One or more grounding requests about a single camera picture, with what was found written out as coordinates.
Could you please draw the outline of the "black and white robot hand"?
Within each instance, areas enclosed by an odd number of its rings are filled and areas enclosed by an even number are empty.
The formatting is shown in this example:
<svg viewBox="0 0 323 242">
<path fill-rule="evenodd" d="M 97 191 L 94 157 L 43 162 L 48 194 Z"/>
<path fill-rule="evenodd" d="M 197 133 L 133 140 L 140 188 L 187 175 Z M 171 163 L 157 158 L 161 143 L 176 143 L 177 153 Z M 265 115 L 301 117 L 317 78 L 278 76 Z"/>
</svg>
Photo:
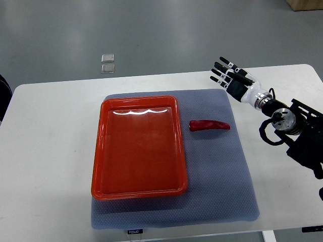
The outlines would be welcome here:
<svg viewBox="0 0 323 242">
<path fill-rule="evenodd" d="M 235 100 L 260 110 L 267 101 L 273 99 L 268 91 L 262 89 L 256 77 L 222 56 L 220 61 L 214 63 L 210 79 L 223 87 Z"/>
</svg>

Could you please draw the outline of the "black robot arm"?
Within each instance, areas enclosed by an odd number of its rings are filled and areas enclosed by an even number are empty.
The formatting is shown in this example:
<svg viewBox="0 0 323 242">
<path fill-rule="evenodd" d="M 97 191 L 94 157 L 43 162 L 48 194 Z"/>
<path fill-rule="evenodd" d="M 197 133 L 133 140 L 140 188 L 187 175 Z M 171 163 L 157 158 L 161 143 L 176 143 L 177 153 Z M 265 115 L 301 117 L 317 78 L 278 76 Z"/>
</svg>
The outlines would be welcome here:
<svg viewBox="0 0 323 242">
<path fill-rule="evenodd" d="M 285 105 L 276 100 L 273 88 L 260 108 L 269 117 L 259 128 L 262 140 L 272 146 L 286 144 L 290 158 L 322 179 L 322 113 L 296 99 Z"/>
</svg>

